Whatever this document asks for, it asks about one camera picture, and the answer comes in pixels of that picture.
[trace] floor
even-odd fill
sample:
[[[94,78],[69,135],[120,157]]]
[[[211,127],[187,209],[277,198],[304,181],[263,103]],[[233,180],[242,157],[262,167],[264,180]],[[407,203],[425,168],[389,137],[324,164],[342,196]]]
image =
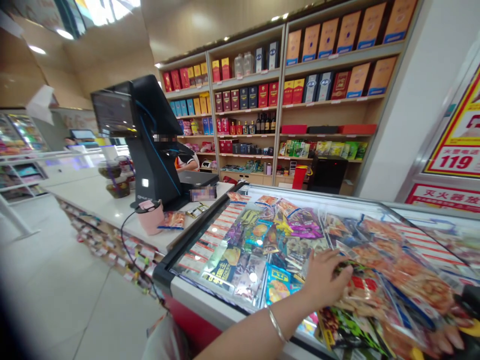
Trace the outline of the floor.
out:
[[[41,230],[13,241],[16,230],[0,215],[1,287],[35,357],[140,359],[163,309],[76,242],[53,196],[14,210]]]

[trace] white wall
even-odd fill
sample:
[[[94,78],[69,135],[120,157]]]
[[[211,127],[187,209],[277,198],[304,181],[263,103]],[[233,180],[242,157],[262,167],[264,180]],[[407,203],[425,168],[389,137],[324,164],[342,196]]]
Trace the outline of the white wall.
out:
[[[393,201],[480,31],[480,0],[425,0],[376,141],[361,198]]]

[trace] silver bracelet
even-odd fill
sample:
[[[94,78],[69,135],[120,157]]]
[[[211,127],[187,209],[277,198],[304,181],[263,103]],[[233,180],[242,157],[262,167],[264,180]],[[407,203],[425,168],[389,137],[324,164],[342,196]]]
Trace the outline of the silver bracelet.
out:
[[[270,315],[270,320],[273,325],[273,327],[276,330],[276,333],[278,334],[278,337],[280,338],[281,342],[286,344],[287,340],[285,340],[284,335],[282,334],[282,329],[280,329],[279,323],[277,322],[277,319],[275,319],[274,313],[270,309],[270,306],[266,307],[268,309],[268,314]]]

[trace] ceiling light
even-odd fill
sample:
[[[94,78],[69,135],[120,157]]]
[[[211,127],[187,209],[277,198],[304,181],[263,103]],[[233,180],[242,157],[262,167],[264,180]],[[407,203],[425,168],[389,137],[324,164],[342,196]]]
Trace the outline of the ceiling light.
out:
[[[32,51],[34,51],[34,52],[36,52],[36,53],[39,53],[39,54],[42,54],[42,55],[45,55],[45,54],[46,54],[45,50],[43,50],[43,49],[41,49],[41,48],[39,48],[39,47],[36,47],[36,46],[33,46],[33,45],[29,45],[28,47],[30,48],[30,50],[32,50]]]
[[[65,31],[65,30],[62,30],[62,29],[57,29],[56,32],[63,36],[65,39],[68,39],[68,40],[73,40],[74,39],[74,36],[69,33],[68,31]]]

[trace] black speaker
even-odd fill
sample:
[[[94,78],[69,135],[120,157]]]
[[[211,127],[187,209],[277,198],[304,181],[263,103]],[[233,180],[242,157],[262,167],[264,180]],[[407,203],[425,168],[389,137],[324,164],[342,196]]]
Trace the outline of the black speaker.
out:
[[[313,157],[307,190],[318,193],[340,194],[340,187],[349,161],[340,156]]]

